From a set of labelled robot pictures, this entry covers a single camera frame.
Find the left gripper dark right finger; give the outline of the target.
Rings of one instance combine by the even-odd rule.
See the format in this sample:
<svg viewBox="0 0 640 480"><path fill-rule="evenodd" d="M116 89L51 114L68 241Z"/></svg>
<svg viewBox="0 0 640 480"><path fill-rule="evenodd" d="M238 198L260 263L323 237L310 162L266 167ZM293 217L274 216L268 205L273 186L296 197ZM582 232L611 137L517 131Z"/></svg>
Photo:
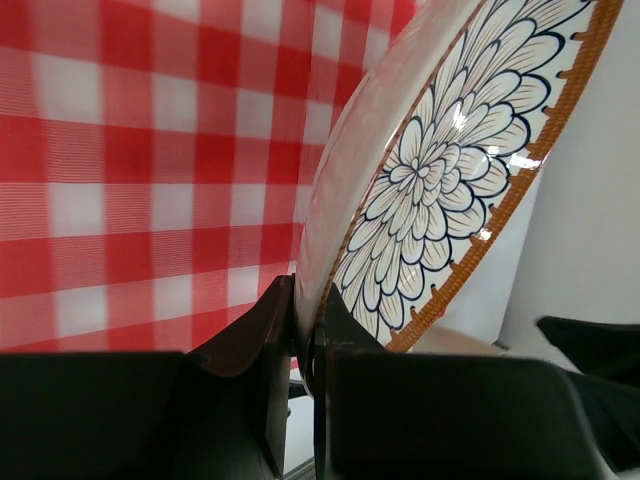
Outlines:
<svg viewBox="0 0 640 480"><path fill-rule="evenodd" d="M351 315L331 286L313 329L305 382L314 399L313 445L318 479L355 476L362 450L358 430L365 426L363 362L384 348Z"/></svg>

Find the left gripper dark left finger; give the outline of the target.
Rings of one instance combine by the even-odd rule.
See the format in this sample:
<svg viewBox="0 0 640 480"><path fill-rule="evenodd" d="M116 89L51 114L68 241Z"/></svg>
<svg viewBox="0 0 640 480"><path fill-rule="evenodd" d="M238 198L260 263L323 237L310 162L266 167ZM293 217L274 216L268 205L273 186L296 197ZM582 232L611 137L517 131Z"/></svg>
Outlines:
<svg viewBox="0 0 640 480"><path fill-rule="evenodd" d="M183 474L282 474L293 286L292 276L276 277L249 311L189 354Z"/></svg>

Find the floral patterned ceramic plate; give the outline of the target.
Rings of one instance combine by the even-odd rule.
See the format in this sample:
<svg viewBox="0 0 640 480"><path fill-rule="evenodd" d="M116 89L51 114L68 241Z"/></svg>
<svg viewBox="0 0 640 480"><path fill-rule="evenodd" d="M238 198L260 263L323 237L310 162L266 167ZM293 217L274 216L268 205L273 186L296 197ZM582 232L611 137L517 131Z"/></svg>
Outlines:
<svg viewBox="0 0 640 480"><path fill-rule="evenodd" d="M410 350L536 179L619 1L426 1L364 76L316 170L295 275L298 366L315 387L331 292Z"/></svg>

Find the red white checkered cloth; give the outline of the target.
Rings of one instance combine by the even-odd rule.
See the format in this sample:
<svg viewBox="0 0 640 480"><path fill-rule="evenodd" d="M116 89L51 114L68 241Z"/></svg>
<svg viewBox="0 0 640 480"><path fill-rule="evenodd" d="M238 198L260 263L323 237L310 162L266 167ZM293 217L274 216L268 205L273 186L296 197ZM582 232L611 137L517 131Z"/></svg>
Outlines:
<svg viewBox="0 0 640 480"><path fill-rule="evenodd" d="M1 347L183 350L295 269L415 1L5 1Z"/></svg>

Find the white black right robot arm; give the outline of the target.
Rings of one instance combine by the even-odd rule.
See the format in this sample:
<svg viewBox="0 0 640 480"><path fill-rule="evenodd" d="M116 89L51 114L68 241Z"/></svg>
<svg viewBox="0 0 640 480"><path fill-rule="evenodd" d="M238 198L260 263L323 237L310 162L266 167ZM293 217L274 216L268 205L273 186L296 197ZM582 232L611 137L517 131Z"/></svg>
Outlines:
<svg viewBox="0 0 640 480"><path fill-rule="evenodd" d="M544 316L546 340L577 368L568 374L610 469L639 468L639 326Z"/></svg>

